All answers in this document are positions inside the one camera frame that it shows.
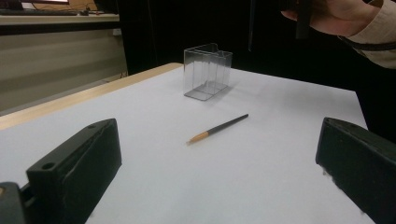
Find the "shelf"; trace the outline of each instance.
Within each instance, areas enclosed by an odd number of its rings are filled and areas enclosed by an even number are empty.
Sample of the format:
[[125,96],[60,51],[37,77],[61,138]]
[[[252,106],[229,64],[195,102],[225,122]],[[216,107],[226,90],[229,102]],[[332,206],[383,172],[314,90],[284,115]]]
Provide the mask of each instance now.
[[29,35],[120,28],[119,15],[0,16],[0,35]]

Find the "human hand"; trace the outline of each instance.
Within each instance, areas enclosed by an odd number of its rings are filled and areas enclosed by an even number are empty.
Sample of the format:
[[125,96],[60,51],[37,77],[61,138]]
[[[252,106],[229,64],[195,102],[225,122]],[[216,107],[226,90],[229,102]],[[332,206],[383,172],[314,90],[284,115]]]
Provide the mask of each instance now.
[[[311,27],[329,35],[352,36],[363,30],[376,16],[379,7],[362,0],[312,0]],[[297,12],[282,11],[296,21]]]

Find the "table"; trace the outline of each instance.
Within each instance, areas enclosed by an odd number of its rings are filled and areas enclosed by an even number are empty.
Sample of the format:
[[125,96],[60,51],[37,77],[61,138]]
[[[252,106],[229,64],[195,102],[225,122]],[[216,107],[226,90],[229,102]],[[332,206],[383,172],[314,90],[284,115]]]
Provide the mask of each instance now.
[[202,102],[182,82],[171,63],[0,118],[0,181],[26,184],[35,161],[115,118],[122,166],[87,223],[374,223],[315,164],[325,117],[365,127],[355,92],[232,69]]

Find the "sleeve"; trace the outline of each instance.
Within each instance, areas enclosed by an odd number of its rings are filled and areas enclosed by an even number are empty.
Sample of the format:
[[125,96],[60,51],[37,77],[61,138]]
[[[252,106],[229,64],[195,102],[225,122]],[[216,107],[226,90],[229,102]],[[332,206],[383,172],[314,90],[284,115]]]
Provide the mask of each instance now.
[[373,63],[396,69],[396,3],[374,0],[370,4],[381,7],[373,21],[356,35],[340,38]]

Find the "clear plastic box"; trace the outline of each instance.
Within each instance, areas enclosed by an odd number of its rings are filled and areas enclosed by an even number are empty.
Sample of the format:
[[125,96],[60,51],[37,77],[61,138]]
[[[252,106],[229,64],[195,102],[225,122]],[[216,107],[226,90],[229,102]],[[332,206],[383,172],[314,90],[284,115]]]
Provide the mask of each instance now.
[[205,101],[230,81],[233,54],[207,44],[184,50],[184,95]]

